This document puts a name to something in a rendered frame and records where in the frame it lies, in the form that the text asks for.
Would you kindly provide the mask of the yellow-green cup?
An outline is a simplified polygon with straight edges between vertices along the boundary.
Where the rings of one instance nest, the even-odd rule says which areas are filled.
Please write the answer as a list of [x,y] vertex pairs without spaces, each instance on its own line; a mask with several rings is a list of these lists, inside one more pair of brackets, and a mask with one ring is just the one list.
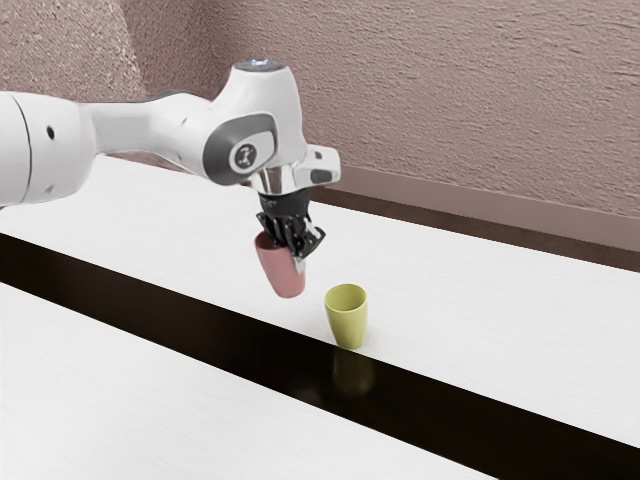
[[337,345],[347,350],[361,347],[368,321],[366,291],[351,283],[333,286],[324,296],[324,307]]

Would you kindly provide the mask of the pink cup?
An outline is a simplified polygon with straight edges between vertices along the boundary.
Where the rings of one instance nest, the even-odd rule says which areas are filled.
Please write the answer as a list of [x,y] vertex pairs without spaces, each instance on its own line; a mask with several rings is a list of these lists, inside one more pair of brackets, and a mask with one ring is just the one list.
[[288,247],[275,243],[266,232],[255,237],[254,247],[261,268],[277,296],[290,299],[304,291],[305,272],[298,270]]

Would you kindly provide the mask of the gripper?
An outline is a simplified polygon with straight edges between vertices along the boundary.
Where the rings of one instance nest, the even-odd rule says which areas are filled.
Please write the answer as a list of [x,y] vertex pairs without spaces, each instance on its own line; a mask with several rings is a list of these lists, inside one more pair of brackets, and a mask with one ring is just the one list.
[[262,212],[269,218],[287,220],[287,245],[298,273],[305,270],[305,259],[326,237],[326,232],[315,227],[308,217],[310,194],[300,189],[286,195],[259,194]]

